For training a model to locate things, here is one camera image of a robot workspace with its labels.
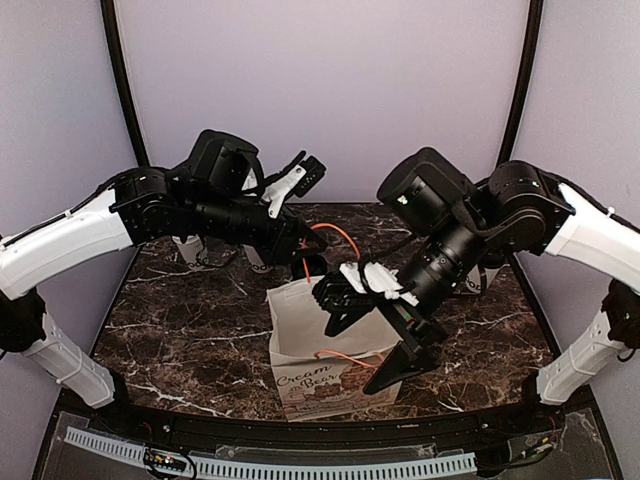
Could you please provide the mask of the white paper takeout bag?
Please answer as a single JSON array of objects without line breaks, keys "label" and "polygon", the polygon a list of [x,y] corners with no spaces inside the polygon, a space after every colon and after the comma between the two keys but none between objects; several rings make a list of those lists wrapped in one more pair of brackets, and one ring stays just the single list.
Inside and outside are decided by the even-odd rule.
[{"label": "white paper takeout bag", "polygon": [[329,314],[317,305],[315,276],[267,291],[270,365],[290,422],[316,420],[393,404],[400,387],[365,395],[363,387],[399,340],[378,311],[336,337],[324,335]]}]

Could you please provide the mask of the white paper coffee cup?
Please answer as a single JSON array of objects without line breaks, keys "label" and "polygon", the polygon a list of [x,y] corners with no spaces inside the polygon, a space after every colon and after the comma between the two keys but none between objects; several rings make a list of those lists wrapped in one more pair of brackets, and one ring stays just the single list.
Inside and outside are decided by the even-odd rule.
[{"label": "white paper coffee cup", "polygon": [[481,295],[491,285],[502,266],[476,265],[458,285],[459,295]]}]

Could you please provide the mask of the stack of black cup lids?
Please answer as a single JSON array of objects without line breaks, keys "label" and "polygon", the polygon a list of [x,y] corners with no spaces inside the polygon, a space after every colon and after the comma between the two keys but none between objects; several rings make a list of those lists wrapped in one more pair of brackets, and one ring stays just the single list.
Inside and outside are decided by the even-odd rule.
[{"label": "stack of black cup lids", "polygon": [[322,255],[312,255],[295,260],[291,264],[293,280],[305,279],[308,283],[315,276],[324,276],[328,272],[328,263]]}]

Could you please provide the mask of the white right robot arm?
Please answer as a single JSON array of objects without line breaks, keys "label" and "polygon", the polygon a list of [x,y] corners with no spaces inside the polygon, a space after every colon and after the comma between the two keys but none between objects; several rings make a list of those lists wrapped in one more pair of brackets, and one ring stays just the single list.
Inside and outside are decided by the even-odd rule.
[{"label": "white right robot arm", "polygon": [[446,341],[435,312],[490,254],[559,258],[608,281],[585,330],[529,376],[524,401],[510,413],[521,434],[534,432],[549,406],[565,403],[608,363],[639,348],[639,231],[573,182],[524,161],[499,165],[471,181],[436,150],[402,161],[378,199],[421,246],[399,270],[373,253],[320,279],[312,294],[337,336],[378,312],[398,343],[365,386],[372,395],[434,370]]}]

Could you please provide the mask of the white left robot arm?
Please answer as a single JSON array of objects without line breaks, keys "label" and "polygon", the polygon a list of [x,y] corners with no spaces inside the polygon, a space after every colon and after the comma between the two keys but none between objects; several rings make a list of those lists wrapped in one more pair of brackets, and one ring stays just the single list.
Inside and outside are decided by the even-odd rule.
[{"label": "white left robot arm", "polygon": [[141,427],[119,374],[92,360],[56,324],[37,288],[99,256],[165,236],[211,237],[252,248],[266,265],[289,265],[327,243],[285,201],[302,197],[325,166],[300,152],[264,176],[256,154],[225,147],[209,159],[137,167],[110,178],[87,199],[1,241],[1,348],[43,368],[57,384],[101,411],[120,436]]}]

